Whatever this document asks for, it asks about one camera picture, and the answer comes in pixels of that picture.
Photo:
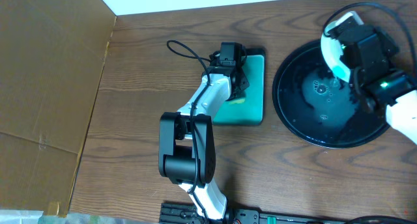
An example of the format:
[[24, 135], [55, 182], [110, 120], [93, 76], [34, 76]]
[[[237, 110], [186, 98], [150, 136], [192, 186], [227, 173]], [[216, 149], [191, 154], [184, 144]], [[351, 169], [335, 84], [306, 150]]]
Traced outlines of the black rectangular soap tray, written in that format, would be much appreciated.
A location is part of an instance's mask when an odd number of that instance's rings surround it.
[[240, 98], [245, 97], [243, 104], [227, 105], [225, 102], [214, 117], [216, 125], [259, 125], [263, 120], [265, 97], [266, 55], [263, 48], [247, 49], [248, 56], [243, 71], [250, 86]]

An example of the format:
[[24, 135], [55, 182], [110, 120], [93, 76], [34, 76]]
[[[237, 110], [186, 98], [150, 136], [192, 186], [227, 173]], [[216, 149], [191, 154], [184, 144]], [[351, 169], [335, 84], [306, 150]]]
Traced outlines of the cardboard panel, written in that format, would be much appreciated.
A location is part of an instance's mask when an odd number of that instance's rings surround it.
[[115, 19], [102, 0], [1, 0], [1, 208], [67, 215]]

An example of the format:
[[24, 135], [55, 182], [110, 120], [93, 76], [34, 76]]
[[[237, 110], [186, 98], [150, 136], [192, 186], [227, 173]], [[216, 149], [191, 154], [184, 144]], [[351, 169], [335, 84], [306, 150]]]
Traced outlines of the green plate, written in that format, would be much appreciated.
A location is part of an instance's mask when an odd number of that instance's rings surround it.
[[353, 25], [363, 25], [363, 21], [355, 11], [344, 14], [340, 19], [329, 23], [321, 36], [321, 52], [329, 69], [334, 77], [348, 83], [350, 81], [351, 69], [348, 68], [341, 60], [343, 55], [343, 46], [336, 38], [331, 38], [329, 31], [331, 29], [339, 29], [340, 25], [347, 25], [353, 22]]

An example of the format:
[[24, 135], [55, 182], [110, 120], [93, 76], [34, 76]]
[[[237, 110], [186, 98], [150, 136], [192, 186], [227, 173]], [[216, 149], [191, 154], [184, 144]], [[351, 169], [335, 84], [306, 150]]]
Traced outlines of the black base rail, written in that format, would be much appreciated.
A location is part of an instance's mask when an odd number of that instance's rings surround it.
[[159, 223], [168, 224], [346, 224], [341, 219], [308, 216], [285, 216], [261, 213], [257, 210], [228, 209], [222, 219], [206, 219], [192, 204], [161, 204]]

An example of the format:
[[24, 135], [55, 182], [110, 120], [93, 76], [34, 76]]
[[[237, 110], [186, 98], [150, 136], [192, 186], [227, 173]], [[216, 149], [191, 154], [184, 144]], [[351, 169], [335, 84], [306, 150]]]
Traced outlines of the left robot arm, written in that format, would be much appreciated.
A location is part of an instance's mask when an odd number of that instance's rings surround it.
[[222, 104], [248, 88], [242, 69], [246, 48], [224, 42], [209, 58], [191, 51], [189, 58], [203, 66], [201, 84], [176, 112], [160, 118], [158, 169], [192, 199], [204, 222], [224, 221], [227, 199], [214, 180], [216, 152], [212, 121]]

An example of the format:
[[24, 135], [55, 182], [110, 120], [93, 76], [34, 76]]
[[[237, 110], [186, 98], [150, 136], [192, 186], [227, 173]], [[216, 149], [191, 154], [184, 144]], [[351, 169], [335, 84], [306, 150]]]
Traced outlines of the black round tray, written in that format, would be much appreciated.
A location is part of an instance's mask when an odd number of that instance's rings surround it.
[[365, 112], [348, 83], [334, 77], [319, 40], [295, 49], [272, 85], [274, 109], [299, 138], [326, 148], [352, 148], [382, 135], [389, 125]]

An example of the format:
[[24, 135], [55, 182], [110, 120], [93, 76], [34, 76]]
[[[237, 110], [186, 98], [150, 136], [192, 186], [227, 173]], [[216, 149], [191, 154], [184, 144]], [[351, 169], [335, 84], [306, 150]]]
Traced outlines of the green scrub sponge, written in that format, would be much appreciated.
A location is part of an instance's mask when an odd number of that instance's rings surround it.
[[242, 98], [234, 98], [232, 100], [228, 100], [225, 102], [227, 105], [233, 105], [233, 104], [243, 104], [246, 101], [245, 97]]

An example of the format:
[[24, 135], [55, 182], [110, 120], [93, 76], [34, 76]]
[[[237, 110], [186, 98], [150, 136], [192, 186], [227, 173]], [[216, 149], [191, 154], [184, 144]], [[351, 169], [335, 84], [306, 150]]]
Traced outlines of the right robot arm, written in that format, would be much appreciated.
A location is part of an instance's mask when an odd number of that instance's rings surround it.
[[351, 85], [362, 108], [416, 142], [416, 79], [395, 67], [399, 48], [379, 27], [328, 24], [321, 52], [333, 75]]

